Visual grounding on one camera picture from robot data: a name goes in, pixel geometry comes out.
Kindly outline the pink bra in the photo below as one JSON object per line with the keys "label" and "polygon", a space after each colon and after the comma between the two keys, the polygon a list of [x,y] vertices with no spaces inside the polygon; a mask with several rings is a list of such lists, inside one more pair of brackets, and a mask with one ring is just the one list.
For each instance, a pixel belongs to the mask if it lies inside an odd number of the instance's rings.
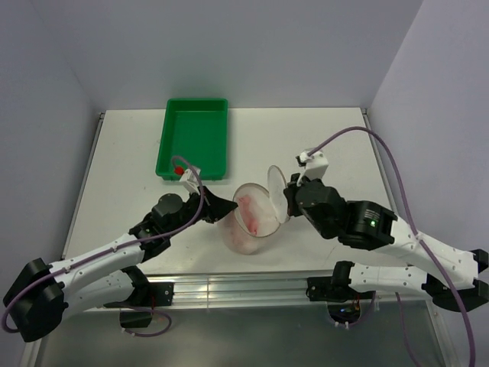
{"label": "pink bra", "polygon": [[238,198],[238,207],[241,219],[246,229],[252,235],[258,235],[260,229],[261,208],[256,199],[250,195],[244,195]]}

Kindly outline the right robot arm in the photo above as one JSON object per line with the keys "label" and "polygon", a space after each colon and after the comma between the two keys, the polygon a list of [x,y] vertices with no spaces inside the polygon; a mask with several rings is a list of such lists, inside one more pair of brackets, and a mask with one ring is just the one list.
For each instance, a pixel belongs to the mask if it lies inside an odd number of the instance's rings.
{"label": "right robot arm", "polygon": [[320,180],[298,184],[294,174],[283,195],[290,216],[304,216],[324,239],[349,248],[389,255],[400,267],[339,261],[332,275],[308,279],[311,301],[346,302],[375,292],[412,294],[444,309],[467,311],[488,302],[488,285],[478,275],[488,267],[482,249],[462,251],[431,236],[414,234],[391,210],[371,201],[347,201]]}

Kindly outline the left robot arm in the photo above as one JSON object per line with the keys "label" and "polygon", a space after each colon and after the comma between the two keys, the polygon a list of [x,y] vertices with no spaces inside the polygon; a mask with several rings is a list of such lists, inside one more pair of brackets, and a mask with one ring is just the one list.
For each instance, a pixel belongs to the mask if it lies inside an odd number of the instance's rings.
{"label": "left robot arm", "polygon": [[30,343],[85,310],[106,304],[141,308],[151,296],[138,266],[167,250],[176,234],[199,221],[217,223],[237,206],[208,188],[187,200],[168,193],[137,225],[101,248],[50,264],[42,258],[28,262],[3,298],[1,328]]}

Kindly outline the green plastic tray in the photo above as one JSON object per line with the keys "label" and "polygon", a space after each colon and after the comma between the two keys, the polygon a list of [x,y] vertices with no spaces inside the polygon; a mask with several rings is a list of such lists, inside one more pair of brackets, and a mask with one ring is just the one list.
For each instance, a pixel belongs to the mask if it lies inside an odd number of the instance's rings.
{"label": "green plastic tray", "polygon": [[155,174],[179,180],[171,158],[200,169],[202,180],[222,180],[227,171],[228,100],[175,98],[167,101]]}

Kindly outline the aluminium frame rail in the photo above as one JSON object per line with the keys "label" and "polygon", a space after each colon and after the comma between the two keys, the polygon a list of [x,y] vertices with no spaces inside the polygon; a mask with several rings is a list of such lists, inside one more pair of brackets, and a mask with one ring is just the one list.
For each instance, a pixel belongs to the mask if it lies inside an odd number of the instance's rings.
{"label": "aluminium frame rail", "polygon": [[147,277],[139,268],[116,271],[80,290],[63,287],[63,319],[95,308],[127,308],[138,304],[151,282],[173,282],[170,306],[176,309],[274,307],[303,305],[307,282],[300,274],[232,274],[226,276]]}

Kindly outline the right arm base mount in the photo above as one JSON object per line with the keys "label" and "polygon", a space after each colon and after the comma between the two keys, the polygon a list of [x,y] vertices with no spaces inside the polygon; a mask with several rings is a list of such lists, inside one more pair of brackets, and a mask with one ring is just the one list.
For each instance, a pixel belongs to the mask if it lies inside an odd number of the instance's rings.
{"label": "right arm base mount", "polygon": [[374,291],[358,292],[347,285],[333,284],[332,277],[306,279],[305,295],[310,302],[323,302],[329,322],[337,329],[350,330],[375,310]]}

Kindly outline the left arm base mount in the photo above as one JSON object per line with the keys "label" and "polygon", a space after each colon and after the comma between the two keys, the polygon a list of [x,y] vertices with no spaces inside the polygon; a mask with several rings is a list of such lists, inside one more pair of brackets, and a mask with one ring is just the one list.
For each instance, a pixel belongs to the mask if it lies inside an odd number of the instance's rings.
{"label": "left arm base mount", "polygon": [[[172,326],[171,317],[160,307],[167,307],[172,304],[174,295],[173,282],[151,282],[149,291],[142,300],[135,306],[128,307],[129,311],[121,311],[119,314],[119,324],[122,330],[130,335],[138,337],[159,336],[166,333]],[[165,327],[158,332],[142,333],[138,329],[146,329],[152,321],[165,321]]]}

